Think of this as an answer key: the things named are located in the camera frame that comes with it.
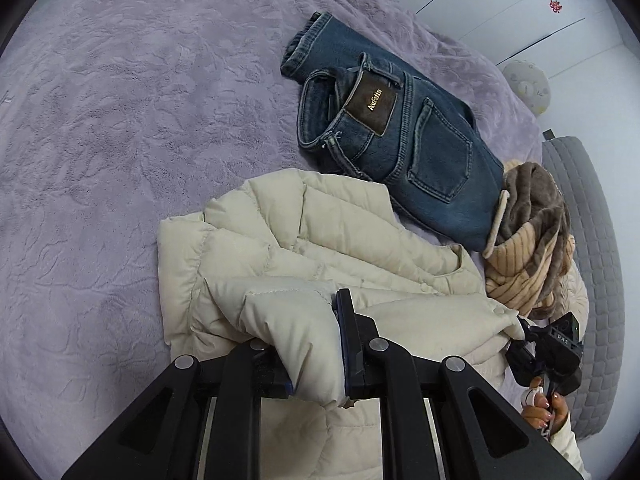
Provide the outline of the person's right hand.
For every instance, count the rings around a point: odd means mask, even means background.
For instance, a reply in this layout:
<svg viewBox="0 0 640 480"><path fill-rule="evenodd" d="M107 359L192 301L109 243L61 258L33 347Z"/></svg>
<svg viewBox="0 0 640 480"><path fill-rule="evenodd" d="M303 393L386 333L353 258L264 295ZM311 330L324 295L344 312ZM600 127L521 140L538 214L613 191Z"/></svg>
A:
<svg viewBox="0 0 640 480"><path fill-rule="evenodd" d="M537 392L533 405L522 408L521 415L534 429L548 429L556 434L565 425L568 417L568 406L564 396L555 393L548 401L543 393Z"/></svg>

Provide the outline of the white sleeve forearm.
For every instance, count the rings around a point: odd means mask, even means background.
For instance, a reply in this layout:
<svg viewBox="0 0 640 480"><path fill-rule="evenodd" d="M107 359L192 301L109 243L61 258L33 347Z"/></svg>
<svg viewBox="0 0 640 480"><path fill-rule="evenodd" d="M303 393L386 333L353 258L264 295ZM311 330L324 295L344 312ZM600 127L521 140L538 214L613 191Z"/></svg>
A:
<svg viewBox="0 0 640 480"><path fill-rule="evenodd" d="M584 480L591 479L591 474L585 467L575 434L570 426L570 416L566 416L561 428L550 436L549 442L563 456L564 460L580 473Z"/></svg>

